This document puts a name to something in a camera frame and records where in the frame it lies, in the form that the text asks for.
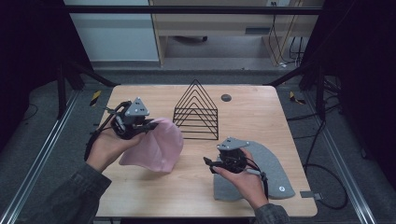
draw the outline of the metal wire frame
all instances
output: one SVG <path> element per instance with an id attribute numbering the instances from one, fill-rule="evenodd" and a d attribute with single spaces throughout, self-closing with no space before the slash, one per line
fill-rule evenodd
<path id="1" fill-rule="evenodd" d="M 197 79 L 177 102 L 173 122 L 184 139 L 219 140 L 218 108 Z"/>

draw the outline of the gray sleeve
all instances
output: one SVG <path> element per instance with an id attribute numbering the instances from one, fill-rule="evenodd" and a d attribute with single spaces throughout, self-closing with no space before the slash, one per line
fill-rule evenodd
<path id="1" fill-rule="evenodd" d="M 33 209 L 26 223 L 92 223 L 111 181 L 85 164 Z"/>
<path id="2" fill-rule="evenodd" d="M 258 224 L 291 223 L 288 214 L 282 206 L 268 203 L 254 211 Z"/>

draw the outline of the pink cloth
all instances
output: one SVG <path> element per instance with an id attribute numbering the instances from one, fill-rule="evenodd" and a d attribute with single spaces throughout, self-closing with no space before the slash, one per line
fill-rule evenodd
<path id="1" fill-rule="evenodd" d="M 146 133 L 139 145 L 122 154 L 120 165 L 138 165 L 170 173 L 183 148 L 183 136 L 170 119 L 158 118 L 152 122 L 158 123 L 157 127 Z"/>

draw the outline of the black pole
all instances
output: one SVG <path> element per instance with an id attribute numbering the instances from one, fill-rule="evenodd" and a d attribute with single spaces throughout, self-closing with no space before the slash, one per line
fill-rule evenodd
<path id="1" fill-rule="evenodd" d="M 319 15 L 334 13 L 321 7 L 209 7 L 209 6 L 43 6 L 45 10 L 69 13 L 111 14 L 248 14 L 248 15 Z"/>

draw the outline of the wooden table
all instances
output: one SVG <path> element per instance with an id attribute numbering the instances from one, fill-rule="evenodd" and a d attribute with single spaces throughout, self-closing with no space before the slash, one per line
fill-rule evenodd
<path id="1" fill-rule="evenodd" d="M 147 119 L 172 119 L 174 108 L 189 86 L 118 86 L 108 107 L 140 96 L 150 111 Z M 105 171 L 113 183 L 103 195 L 98 217 L 254 217 L 246 200 L 220 202 L 213 198 L 213 175 L 203 157 L 215 159 L 216 145 L 227 136 L 256 141 L 279 159 L 296 195 L 271 200 L 291 217 L 312 217 L 317 207 L 300 191 L 310 190 L 292 140 L 276 89 L 268 86 L 204 85 L 219 110 L 219 140 L 186 139 L 179 161 L 170 174 L 114 162 Z M 223 102 L 220 96 L 230 94 Z"/>

